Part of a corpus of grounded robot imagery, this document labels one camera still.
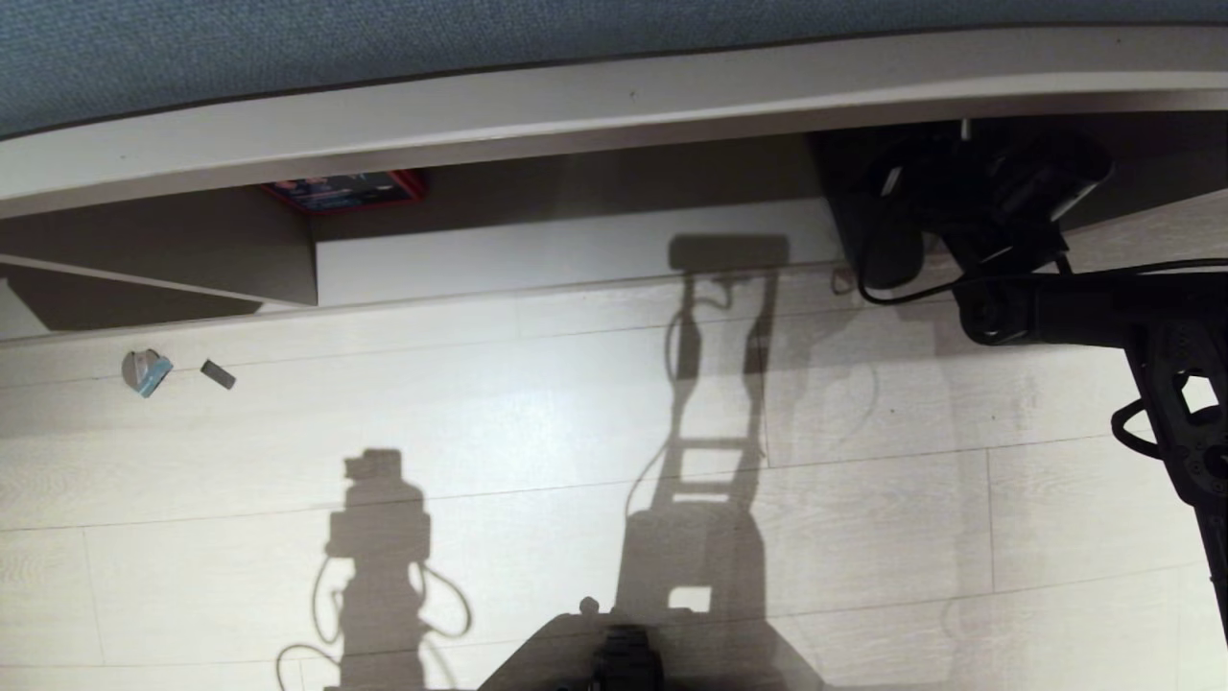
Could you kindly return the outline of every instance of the black mount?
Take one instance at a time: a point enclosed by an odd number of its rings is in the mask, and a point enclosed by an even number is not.
[[[1073,274],[1057,221],[1113,169],[1079,134],[974,139],[965,122],[822,134],[814,144],[863,293],[916,277],[922,233],[932,233],[963,270],[952,291],[973,340],[1125,352],[1140,399],[1113,417],[1113,433],[1163,461],[1194,508],[1228,641],[1228,272]],[[1034,272],[1050,264],[1059,272]],[[1217,405],[1191,410],[1184,390],[1194,378]],[[1141,412],[1154,443],[1126,431]]]

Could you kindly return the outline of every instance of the cable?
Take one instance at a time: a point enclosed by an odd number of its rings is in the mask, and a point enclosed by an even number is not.
[[[1142,454],[1144,457],[1151,457],[1153,459],[1164,460],[1164,457],[1159,453],[1159,446],[1131,434],[1126,430],[1126,425],[1130,419],[1137,416],[1138,414],[1146,411],[1147,407],[1143,405],[1142,400],[1135,401],[1129,406],[1121,409],[1120,411],[1113,414],[1110,426],[1113,430],[1113,437],[1120,442],[1124,447],[1130,449],[1136,454]]]
[[[1151,264],[1138,264],[1137,266],[1122,266],[1120,269],[1104,269],[1079,275],[1138,275],[1146,272],[1160,272],[1181,269],[1206,269],[1228,266],[1228,258],[1208,257],[1205,259],[1176,259],[1173,261],[1154,261]]]
[[[915,302],[925,297],[954,290],[955,287],[963,285],[981,285],[986,282],[998,282],[1002,280],[1019,277],[1020,275],[1029,275],[1029,274],[1012,274],[1012,275],[980,275],[976,277],[960,277],[957,280],[952,280],[949,282],[935,285],[933,287],[927,287],[925,290],[919,290],[916,292],[901,295],[899,297],[876,297],[869,293],[869,288],[866,286],[865,253],[862,254],[861,259],[857,263],[861,264],[861,270],[857,271],[857,292],[860,292],[862,298],[866,299],[867,302],[872,304],[884,304],[884,306]],[[1228,266],[1228,258],[1211,257],[1206,259],[1178,259],[1173,261],[1154,261],[1151,264],[1140,264],[1137,266],[1122,266],[1117,269],[1104,269],[1098,271],[1088,271],[1072,275],[1079,275],[1079,276],[1143,275],[1151,272],[1172,271],[1181,269],[1217,268],[1217,266]]]

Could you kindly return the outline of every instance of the floor plank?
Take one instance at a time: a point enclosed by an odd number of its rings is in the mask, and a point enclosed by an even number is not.
[[[685,434],[745,434],[749,325],[704,324]],[[233,367],[232,392],[172,373],[145,401],[115,380],[0,390],[0,528],[335,504],[363,448],[405,450],[436,497],[634,480],[670,430],[666,330]]]
[[[118,380],[124,355],[146,349],[190,372],[206,360],[237,367],[515,336],[515,304],[510,296],[501,295],[61,334],[0,344],[0,390],[86,379]]]
[[[1228,194],[1213,191],[1067,234],[1076,271],[1228,254]]]
[[[559,614],[578,611],[585,598],[651,622],[664,610],[643,608],[657,601],[663,583],[712,588],[720,601],[710,605],[710,617],[731,621],[990,589],[981,454],[704,480],[758,480],[758,500],[674,504],[636,514],[632,524],[625,519],[630,484],[427,500],[430,536],[421,540],[429,540],[431,568],[456,584],[474,612],[460,641],[438,646],[524,641]],[[348,519],[365,527],[361,547],[341,547],[345,539],[334,528],[334,549],[383,554],[402,545],[409,538],[382,530],[402,525],[402,506],[348,507],[349,515],[365,517]],[[323,646],[311,609],[329,520],[328,512],[312,511],[88,529],[108,662],[249,662],[271,659],[291,643]],[[722,528],[729,525],[739,528]],[[362,563],[330,562],[322,592],[344,589]],[[402,596],[404,566],[400,574],[393,579],[400,585],[381,582],[388,606]],[[427,578],[430,596],[416,616],[443,631],[463,628],[456,593]],[[327,596],[319,598],[321,619],[335,619]],[[373,638],[376,650],[413,648],[408,626],[389,623],[365,632],[363,641]]]
[[[1173,689],[1174,571],[795,617],[837,689]]]
[[[1181,632],[1178,642],[1178,691],[1228,689],[1219,604],[1205,565],[1181,569]]]
[[[772,465],[1103,436],[1137,398],[1117,352],[980,347],[944,303],[781,318],[771,362]]]
[[[286,691],[300,691],[297,660],[282,671]],[[6,691],[217,691],[278,689],[270,663],[172,666],[25,666],[0,668]]]
[[[936,275],[949,274],[937,268]],[[696,297],[726,302],[727,308],[699,304],[699,320],[754,318],[763,307],[768,279],[775,279],[776,315],[817,314],[866,307],[841,261],[782,266],[775,270],[738,270],[727,274],[696,275]],[[721,281],[732,279],[732,295]],[[677,314],[683,296],[682,274],[643,280],[577,285],[555,290],[523,291],[517,295],[521,335],[562,335],[596,330],[619,330],[666,325]],[[950,302],[949,295],[928,301]]]
[[[1205,561],[1163,464],[1113,438],[990,450],[1000,590]]]
[[[102,662],[81,531],[0,533],[0,665]]]

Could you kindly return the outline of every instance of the broken piece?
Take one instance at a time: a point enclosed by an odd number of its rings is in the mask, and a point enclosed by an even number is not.
[[[200,373],[227,390],[235,388],[235,376],[223,371],[212,361],[205,361],[205,367],[200,368]]]
[[[120,373],[133,392],[149,399],[172,369],[174,366],[171,361],[158,356],[156,351],[145,351],[125,356]]]

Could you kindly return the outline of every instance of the red box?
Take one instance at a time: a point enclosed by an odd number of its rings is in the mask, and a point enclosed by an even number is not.
[[[312,215],[413,204],[426,196],[426,184],[415,171],[282,179],[260,187],[286,204]]]

